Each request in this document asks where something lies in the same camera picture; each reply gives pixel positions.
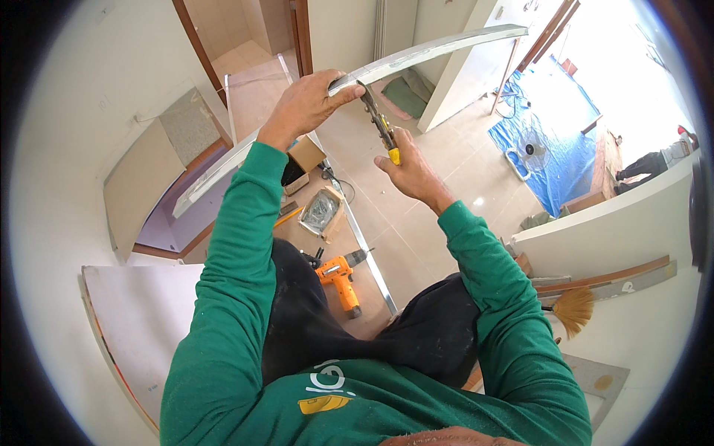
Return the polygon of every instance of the ceramic tile floor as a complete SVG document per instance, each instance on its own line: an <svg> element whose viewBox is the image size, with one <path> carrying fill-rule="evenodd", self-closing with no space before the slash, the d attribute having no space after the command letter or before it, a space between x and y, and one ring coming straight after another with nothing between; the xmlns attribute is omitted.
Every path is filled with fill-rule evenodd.
<svg viewBox="0 0 714 446"><path fill-rule="evenodd" d="M255 41L249 40L219 56L215 61L211 62L211 65L216 71L221 83L223 83L223 78L226 74L239 73L243 70L271 61L276 57L277 56L271 56L270 53L265 51ZM286 65L293 79L297 80L299 75L295 49L284 51L283 57L285 58Z"/></svg>
<svg viewBox="0 0 714 446"><path fill-rule="evenodd" d="M428 133L417 121L402 121L380 110L397 126L407 128L434 171L456 198L488 227L508 240L526 216L543 211L538 199L518 180L486 131L498 122L488 115L493 99L480 99ZM422 289L456 272L446 249L446 236L427 206L405 197L373 164L386 152L360 101L338 109L317 130L336 176L355 188L350 206L397 308ZM349 187L345 187L350 196Z"/></svg>

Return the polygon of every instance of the orange cordless drill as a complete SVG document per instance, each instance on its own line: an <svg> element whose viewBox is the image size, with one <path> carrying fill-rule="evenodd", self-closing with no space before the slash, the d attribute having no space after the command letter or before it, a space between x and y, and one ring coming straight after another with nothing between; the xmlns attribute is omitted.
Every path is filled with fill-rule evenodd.
<svg viewBox="0 0 714 446"><path fill-rule="evenodd" d="M358 249L346 255L338 255L315 270L320 278L320 283L323 285L335 284L337 293L340 295L342 309L350 319L359 318L362 315L357 295L350 282L352 282L352 268L367 258L367 252L364 249Z"/></svg>

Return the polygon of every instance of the hand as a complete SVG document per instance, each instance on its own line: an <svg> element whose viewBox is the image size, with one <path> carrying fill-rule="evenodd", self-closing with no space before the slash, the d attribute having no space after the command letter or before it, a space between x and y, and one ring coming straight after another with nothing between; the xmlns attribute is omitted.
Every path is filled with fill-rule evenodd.
<svg viewBox="0 0 714 446"><path fill-rule="evenodd" d="M315 130L338 107L362 96L364 87L361 85L345 87L332 97L327 94L330 83L344 75L343 71L322 70L290 85L258 132L256 141L284 152L298 136Z"/></svg>
<svg viewBox="0 0 714 446"><path fill-rule="evenodd" d="M399 148L399 166L385 156L377 156L374 163L389 175L400 192L423 201L440 216L456 199L426 163L409 131L395 127L394 142Z"/></svg>

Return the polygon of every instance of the green long-sleeve shirt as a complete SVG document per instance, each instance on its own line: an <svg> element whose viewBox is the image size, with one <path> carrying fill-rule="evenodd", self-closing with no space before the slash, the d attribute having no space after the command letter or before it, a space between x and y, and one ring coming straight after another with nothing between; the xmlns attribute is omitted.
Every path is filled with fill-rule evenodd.
<svg viewBox="0 0 714 446"><path fill-rule="evenodd" d="M460 201L438 219L476 324L487 395L376 360L328 361L263 387L276 287L272 230L287 156L254 143L223 197L196 285L191 332L174 354L161 444L377 445L457 425L530 445L587 445L588 408L531 282Z"/></svg>

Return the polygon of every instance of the metal profile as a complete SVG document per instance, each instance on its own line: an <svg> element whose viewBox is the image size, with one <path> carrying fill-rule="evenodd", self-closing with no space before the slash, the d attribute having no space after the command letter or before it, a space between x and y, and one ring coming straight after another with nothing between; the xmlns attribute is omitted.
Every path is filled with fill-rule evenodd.
<svg viewBox="0 0 714 446"><path fill-rule="evenodd" d="M333 84L330 85L328 94L330 96L334 96L335 93L340 91L342 88L355 85L357 81L360 81L365 85L369 85L370 83L378 81L379 79L389 76L390 74L394 74L397 71L401 71L410 66L439 57L443 54L449 54L460 49L468 48L469 46L485 44L501 39L517 38L527 34L528 28L524 26L499 25L455 34L453 36L442 37L441 39L435 39L424 44L412 46L411 48L399 51L398 53L394 53L352 71L351 73L333 82ZM282 60L281 65L283 70L286 72L288 79L290 79L287 67ZM251 144L253 144L256 140L259 130L260 128L257 128L240 143L235 143L233 148L228 151L228 153L223 155L203 175L193 182L186 192L184 192L176 201L176 206L174 207L173 212L175 218L180 217L181 214L186 212L186 209L198 201L198 199L205 194L206 191L213 187L213 185L215 185L221 178L228 175L233 169L243 163L248 155L248 150L250 149Z"/></svg>

